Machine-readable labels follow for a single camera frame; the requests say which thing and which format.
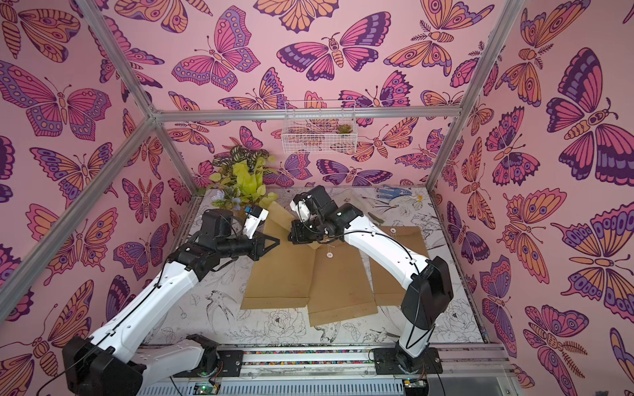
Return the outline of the brown kraft file bag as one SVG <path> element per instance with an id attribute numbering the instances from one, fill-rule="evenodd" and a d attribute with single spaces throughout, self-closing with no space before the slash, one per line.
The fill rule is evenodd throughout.
<path id="1" fill-rule="evenodd" d="M 357 248 L 336 243 L 316 249 L 307 309 L 312 327 L 378 312 L 370 280 Z"/>

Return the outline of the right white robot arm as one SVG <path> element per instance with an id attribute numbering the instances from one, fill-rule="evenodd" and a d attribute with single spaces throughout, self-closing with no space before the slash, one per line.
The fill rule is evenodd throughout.
<path id="1" fill-rule="evenodd" d="M 296 195 L 290 208 L 297 215 L 288 240 L 293 244 L 345 242 L 377 262 L 405 291 L 401 312 L 405 328 L 396 356 L 415 361 L 426 352 L 436 319 L 454 297 L 447 262 L 429 258 L 377 227 L 358 207 L 338 205 L 323 186 Z"/>

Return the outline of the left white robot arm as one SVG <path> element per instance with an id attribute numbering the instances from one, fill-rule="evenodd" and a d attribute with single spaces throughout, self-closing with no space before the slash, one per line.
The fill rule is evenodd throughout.
<path id="1" fill-rule="evenodd" d="M 89 337 L 74 337 L 63 348 L 64 376 L 76 395 L 136 395 L 143 388 L 188 372 L 214 376 L 221 371 L 217 344 L 201 335 L 163 347 L 145 347 L 145 338 L 171 308 L 208 273 L 240 257 L 253 261 L 273 250 L 279 239 L 259 232 L 268 212 L 246 211 L 236 234 L 231 211 L 213 209 L 201 229 L 172 252 L 157 277 L 120 313 Z"/>

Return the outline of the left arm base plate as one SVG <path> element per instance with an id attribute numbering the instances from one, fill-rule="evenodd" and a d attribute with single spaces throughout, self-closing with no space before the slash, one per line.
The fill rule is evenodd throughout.
<path id="1" fill-rule="evenodd" d="M 197 367 L 181 371 L 175 378 L 233 378 L 239 377 L 244 360 L 244 351 L 206 351 Z"/>

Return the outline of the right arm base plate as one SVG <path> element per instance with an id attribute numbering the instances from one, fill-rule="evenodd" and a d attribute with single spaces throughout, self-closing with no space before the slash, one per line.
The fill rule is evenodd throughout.
<path id="1" fill-rule="evenodd" d="M 399 347 L 374 348 L 371 361 L 378 375 L 442 374 L 443 367 L 439 351 L 427 347 L 418 357 L 411 357 Z"/>

